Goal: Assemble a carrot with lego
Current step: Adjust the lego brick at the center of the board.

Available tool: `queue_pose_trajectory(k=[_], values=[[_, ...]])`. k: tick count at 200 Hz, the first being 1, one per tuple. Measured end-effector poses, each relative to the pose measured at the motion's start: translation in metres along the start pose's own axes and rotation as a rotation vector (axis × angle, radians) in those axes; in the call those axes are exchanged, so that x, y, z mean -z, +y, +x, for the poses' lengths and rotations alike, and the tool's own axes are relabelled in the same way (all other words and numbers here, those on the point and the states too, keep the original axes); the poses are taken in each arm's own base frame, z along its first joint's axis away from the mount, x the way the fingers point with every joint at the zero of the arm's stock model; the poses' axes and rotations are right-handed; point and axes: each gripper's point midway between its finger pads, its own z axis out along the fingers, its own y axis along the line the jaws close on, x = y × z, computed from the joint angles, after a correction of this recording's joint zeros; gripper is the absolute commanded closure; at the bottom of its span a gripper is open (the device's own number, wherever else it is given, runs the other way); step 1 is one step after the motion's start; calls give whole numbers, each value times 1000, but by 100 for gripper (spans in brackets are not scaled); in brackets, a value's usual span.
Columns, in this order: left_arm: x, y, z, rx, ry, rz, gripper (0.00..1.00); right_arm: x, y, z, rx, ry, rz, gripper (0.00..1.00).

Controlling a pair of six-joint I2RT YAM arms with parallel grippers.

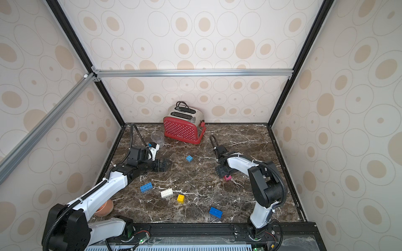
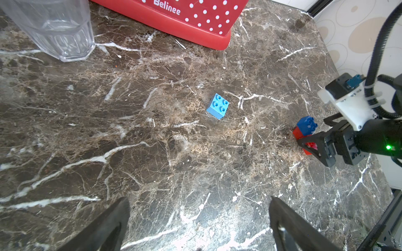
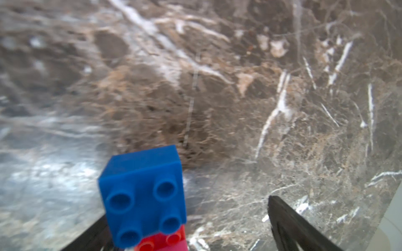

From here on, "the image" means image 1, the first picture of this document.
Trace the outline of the blue long lego brick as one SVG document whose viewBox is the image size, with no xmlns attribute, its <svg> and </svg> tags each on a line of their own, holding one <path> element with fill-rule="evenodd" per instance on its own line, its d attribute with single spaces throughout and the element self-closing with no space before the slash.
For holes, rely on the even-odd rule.
<svg viewBox="0 0 402 251">
<path fill-rule="evenodd" d="M 145 192 L 147 192 L 147 191 L 149 191 L 149 190 L 152 190 L 152 189 L 153 189 L 153 185 L 152 185 L 151 182 L 146 183 L 145 185 L 140 186 L 140 191 L 141 191 L 142 193 L 145 193 Z"/>
</svg>

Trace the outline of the white long lego brick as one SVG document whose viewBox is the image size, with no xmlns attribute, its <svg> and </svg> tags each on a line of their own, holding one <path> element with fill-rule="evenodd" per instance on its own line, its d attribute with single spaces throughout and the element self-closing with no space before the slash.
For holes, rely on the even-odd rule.
<svg viewBox="0 0 402 251">
<path fill-rule="evenodd" d="M 167 198 L 167 197 L 173 195 L 173 189 L 169 188 L 169 189 L 163 190 L 160 192 L 160 194 L 161 194 L 161 198 Z"/>
</svg>

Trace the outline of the yellow small lego brick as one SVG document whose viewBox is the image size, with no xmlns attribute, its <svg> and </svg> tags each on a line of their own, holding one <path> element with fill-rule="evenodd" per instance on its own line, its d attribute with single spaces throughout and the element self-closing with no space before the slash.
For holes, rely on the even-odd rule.
<svg viewBox="0 0 402 251">
<path fill-rule="evenodd" d="M 183 204 L 183 203 L 184 203 L 184 199 L 185 199 L 185 196 L 184 196 L 184 195 L 178 195 L 178 197 L 177 197 L 177 202 Z"/>
</svg>

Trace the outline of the blue lego brick front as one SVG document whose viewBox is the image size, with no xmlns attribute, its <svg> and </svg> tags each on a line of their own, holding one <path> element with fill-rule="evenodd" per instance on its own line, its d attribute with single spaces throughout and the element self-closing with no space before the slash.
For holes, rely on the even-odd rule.
<svg viewBox="0 0 402 251">
<path fill-rule="evenodd" d="M 223 216 L 223 212 L 221 210 L 219 210 L 219 209 L 214 208 L 214 207 L 210 208 L 209 214 L 211 214 L 212 216 L 217 217 L 219 219 L 221 219 L 222 216 Z"/>
</svg>

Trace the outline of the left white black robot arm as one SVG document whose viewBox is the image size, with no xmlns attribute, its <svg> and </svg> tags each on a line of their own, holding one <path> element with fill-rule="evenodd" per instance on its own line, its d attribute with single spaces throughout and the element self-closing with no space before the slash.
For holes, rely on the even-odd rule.
<svg viewBox="0 0 402 251">
<path fill-rule="evenodd" d="M 126 156 L 110 170 L 96 186 L 75 200 L 53 206 L 47 217 L 41 244 L 44 251 L 83 251 L 88 246 L 118 237 L 131 241 L 136 230 L 133 220 L 116 216 L 109 220 L 89 223 L 91 217 L 111 197 L 147 172 L 166 172 L 172 166 L 168 159 L 157 159 L 159 144 L 144 142 L 130 145 Z"/>
</svg>

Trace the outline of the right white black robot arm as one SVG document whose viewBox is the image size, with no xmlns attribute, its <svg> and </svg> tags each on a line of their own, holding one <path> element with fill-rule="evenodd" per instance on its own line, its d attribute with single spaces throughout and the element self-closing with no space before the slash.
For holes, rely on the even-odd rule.
<svg viewBox="0 0 402 251">
<path fill-rule="evenodd" d="M 248 220 L 248 232 L 251 238 L 259 239 L 275 209 L 286 203 L 286 185 L 272 161 L 253 160 L 241 153 L 229 152 L 225 146 L 218 144 L 214 135 L 209 139 L 218 163 L 216 172 L 219 178 L 229 178 L 235 172 L 249 177 L 256 203 Z"/>
</svg>

